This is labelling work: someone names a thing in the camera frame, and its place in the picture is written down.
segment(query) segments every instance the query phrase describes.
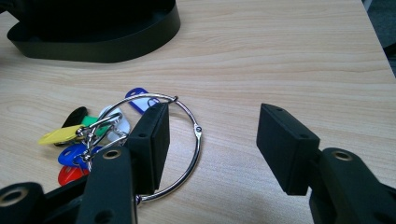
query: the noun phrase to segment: black plastic base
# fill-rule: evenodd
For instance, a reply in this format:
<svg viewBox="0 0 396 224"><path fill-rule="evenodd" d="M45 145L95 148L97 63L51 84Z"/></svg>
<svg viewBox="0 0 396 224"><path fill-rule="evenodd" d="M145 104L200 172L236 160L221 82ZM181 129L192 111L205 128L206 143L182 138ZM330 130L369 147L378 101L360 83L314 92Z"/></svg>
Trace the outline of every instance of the black plastic base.
<svg viewBox="0 0 396 224"><path fill-rule="evenodd" d="M171 40L180 28L176 2L149 18L69 39L43 40L20 22L7 37L29 58L119 63L148 54Z"/></svg>

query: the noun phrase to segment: screw hole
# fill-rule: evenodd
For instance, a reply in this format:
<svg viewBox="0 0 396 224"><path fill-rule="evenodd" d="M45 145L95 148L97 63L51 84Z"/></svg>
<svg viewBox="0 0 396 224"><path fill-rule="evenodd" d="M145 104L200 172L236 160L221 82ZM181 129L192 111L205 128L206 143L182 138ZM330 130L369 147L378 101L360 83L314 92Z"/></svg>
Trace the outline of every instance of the screw hole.
<svg viewBox="0 0 396 224"><path fill-rule="evenodd" d="M104 211L96 214L95 223L98 223L98 224L110 223L111 218L113 218L113 217L114 217L114 212L112 210L104 210Z"/></svg>
<svg viewBox="0 0 396 224"><path fill-rule="evenodd" d="M25 188L12 189L0 196L0 207L7 207L20 202L26 197L28 190Z"/></svg>
<svg viewBox="0 0 396 224"><path fill-rule="evenodd" d="M352 161L352 157L346 152L334 151L332 154L340 161Z"/></svg>
<svg viewBox="0 0 396 224"><path fill-rule="evenodd" d="M119 149L110 150L107 153L103 154L103 158L105 158L107 160L113 160L113 159L116 159L120 154L121 154L121 151Z"/></svg>

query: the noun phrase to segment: plastic key tag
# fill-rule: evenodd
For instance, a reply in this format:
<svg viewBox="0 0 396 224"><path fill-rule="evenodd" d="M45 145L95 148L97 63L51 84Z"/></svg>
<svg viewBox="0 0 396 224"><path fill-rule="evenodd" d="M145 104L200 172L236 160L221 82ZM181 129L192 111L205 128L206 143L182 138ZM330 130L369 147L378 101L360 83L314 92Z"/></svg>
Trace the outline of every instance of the plastic key tag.
<svg viewBox="0 0 396 224"><path fill-rule="evenodd" d="M75 125L66 128L57 129L51 133L46 133L38 140L39 145L46 145L46 144L55 144L61 142L68 142L75 139L76 130L84 125Z"/></svg>
<svg viewBox="0 0 396 224"><path fill-rule="evenodd" d="M89 174L88 170L83 170L84 175ZM83 176L79 167L64 166L58 174L58 182L61 186L66 185L74 180L80 179Z"/></svg>
<svg viewBox="0 0 396 224"><path fill-rule="evenodd" d="M85 116L85 118L82 120L82 124L85 125L86 127L90 126L91 124L95 123L98 121L98 118L94 118L91 116ZM107 130L107 127L102 127L96 130L96 135L102 136Z"/></svg>
<svg viewBox="0 0 396 224"><path fill-rule="evenodd" d="M79 125L82 123L84 118L88 115L88 110L85 106L81 106L77 109L75 109L69 117L67 117L66 121L64 122L64 125L62 128L74 126L74 125ZM62 142L62 143L54 143L56 147L63 147L65 145L68 145L67 142Z"/></svg>
<svg viewBox="0 0 396 224"><path fill-rule="evenodd" d="M143 88L135 88L132 89L130 91L128 91L128 93L126 93L125 98L128 98L130 96L133 95L138 95L138 94L142 94L142 93L149 93L148 91L146 91ZM151 97L143 97L143 98L139 98L136 100L132 100L129 103L129 105L131 105L131 107L133 107L135 110L137 110L137 112L139 112L140 114L144 114L145 111L152 105L155 105L157 103L159 103L160 101L156 98L151 98Z"/></svg>
<svg viewBox="0 0 396 224"><path fill-rule="evenodd" d="M92 154L95 154L102 147L95 147L92 150ZM83 169L88 169L87 164L82 161L80 155L87 149L87 147L80 143L75 144L70 147L64 149L64 151L59 154L58 162L61 165L72 166L72 167L81 167Z"/></svg>

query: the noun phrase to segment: gray floor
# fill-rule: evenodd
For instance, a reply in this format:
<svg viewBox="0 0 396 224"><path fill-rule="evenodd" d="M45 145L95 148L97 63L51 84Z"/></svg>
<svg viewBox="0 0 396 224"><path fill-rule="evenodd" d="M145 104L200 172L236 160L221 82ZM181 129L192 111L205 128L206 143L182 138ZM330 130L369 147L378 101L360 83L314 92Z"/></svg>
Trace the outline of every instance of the gray floor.
<svg viewBox="0 0 396 224"><path fill-rule="evenodd" d="M396 43L396 0L373 0L368 15L382 47ZM389 64L396 76L396 56L389 57Z"/></svg>

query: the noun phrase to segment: red key fob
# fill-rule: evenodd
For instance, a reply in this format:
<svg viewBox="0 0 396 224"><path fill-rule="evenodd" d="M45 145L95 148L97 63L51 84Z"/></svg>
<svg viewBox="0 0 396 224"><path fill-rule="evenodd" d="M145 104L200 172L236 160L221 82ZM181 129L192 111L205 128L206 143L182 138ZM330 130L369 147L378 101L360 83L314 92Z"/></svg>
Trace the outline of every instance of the red key fob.
<svg viewBox="0 0 396 224"><path fill-rule="evenodd" d="M79 167L64 166L59 172L58 182L63 186L90 173L88 170L83 170L83 172L84 174Z"/></svg>

